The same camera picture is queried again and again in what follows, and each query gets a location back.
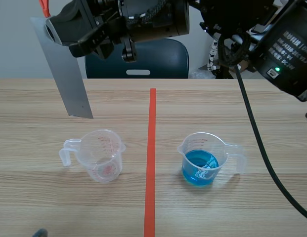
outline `measuring cup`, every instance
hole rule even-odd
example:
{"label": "measuring cup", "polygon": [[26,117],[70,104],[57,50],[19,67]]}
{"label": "measuring cup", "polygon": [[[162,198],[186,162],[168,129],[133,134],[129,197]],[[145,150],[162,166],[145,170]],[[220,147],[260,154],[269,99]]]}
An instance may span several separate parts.
{"label": "measuring cup", "polygon": [[59,151],[63,166],[71,165],[70,152],[84,166],[92,179],[106,183],[122,171],[121,153],[126,149],[120,137],[110,130],[88,133],[80,140],[67,140]]}
{"label": "measuring cup", "polygon": [[177,151],[183,155],[184,177],[199,186],[213,182],[230,158],[237,159],[238,173],[243,173],[246,166],[240,146],[226,144],[219,137],[206,132],[187,136]]}

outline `black bracket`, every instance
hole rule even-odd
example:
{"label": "black bracket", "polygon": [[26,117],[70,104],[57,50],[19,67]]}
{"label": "black bracket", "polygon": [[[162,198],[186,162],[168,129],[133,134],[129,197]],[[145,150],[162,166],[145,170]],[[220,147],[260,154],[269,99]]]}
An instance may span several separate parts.
{"label": "black bracket", "polygon": [[133,63],[137,61],[137,52],[134,42],[129,37],[123,37],[122,42],[125,43],[122,58],[126,63]]}

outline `chair backrest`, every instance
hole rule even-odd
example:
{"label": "chair backrest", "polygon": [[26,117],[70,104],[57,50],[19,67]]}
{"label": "chair backrest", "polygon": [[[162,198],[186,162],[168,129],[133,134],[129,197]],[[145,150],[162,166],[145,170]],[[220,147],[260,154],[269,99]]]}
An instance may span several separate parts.
{"label": "chair backrest", "polygon": [[[97,55],[85,57],[88,78],[188,78],[189,57],[185,46],[173,39],[135,43],[137,62],[122,59],[123,44],[101,60]],[[128,70],[149,70],[149,75],[129,75]]]}

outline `wood grain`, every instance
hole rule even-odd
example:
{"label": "wood grain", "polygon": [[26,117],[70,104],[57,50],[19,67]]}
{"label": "wood grain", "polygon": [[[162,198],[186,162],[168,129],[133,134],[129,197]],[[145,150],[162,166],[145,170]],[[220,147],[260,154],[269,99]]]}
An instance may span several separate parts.
{"label": "wood grain", "polygon": [[[51,79],[0,80],[0,236],[143,236],[150,88],[157,88],[156,237],[307,237],[307,220],[270,178],[236,80],[85,80],[95,119],[73,118]],[[280,179],[307,209],[307,102],[265,80],[245,80],[267,153]],[[73,160],[62,167],[63,141],[96,129],[126,144],[123,172],[92,181]],[[180,172],[176,148],[190,133],[242,145],[212,185],[197,189]]]}

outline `cup handle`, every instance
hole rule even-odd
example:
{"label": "cup handle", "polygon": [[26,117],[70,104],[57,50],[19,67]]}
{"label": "cup handle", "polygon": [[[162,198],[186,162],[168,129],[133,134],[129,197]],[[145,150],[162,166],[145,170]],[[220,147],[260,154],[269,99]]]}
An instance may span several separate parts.
{"label": "cup handle", "polygon": [[229,159],[237,160],[236,171],[239,174],[244,174],[247,165],[247,158],[244,155],[229,155]]}
{"label": "cup handle", "polygon": [[59,156],[62,160],[63,166],[71,165],[71,156],[70,152],[78,152],[78,145],[81,140],[67,140],[63,144],[63,148],[59,151]]}

